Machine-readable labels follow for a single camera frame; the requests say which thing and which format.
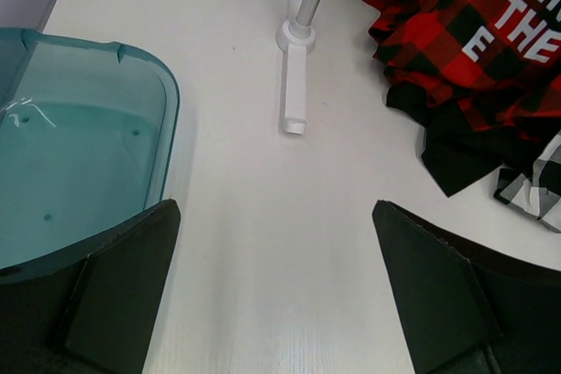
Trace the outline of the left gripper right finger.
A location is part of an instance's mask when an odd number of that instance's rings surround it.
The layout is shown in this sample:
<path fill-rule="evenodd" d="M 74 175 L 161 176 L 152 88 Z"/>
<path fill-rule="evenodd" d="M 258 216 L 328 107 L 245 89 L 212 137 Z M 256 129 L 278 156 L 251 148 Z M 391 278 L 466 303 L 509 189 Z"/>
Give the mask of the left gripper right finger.
<path fill-rule="evenodd" d="M 373 225 L 417 373 L 558 373 L 560 272 L 378 201 Z"/>

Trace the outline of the red black plaid shirt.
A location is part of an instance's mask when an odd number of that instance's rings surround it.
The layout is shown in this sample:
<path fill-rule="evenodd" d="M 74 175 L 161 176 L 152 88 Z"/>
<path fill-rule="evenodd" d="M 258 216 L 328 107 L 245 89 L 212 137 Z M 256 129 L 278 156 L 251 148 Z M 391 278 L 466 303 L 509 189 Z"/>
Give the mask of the red black plaid shirt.
<path fill-rule="evenodd" d="M 560 0 L 362 0 L 389 88 L 456 102 L 476 131 L 509 128 L 525 170 L 560 129 Z"/>

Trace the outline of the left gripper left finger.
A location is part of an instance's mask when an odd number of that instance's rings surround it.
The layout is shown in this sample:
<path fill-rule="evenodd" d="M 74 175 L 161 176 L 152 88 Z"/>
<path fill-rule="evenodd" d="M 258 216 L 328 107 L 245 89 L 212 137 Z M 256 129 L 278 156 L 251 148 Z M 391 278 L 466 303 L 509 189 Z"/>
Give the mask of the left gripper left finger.
<path fill-rule="evenodd" d="M 3 373 L 140 373 L 181 213 L 167 199 L 1 270 Z"/>

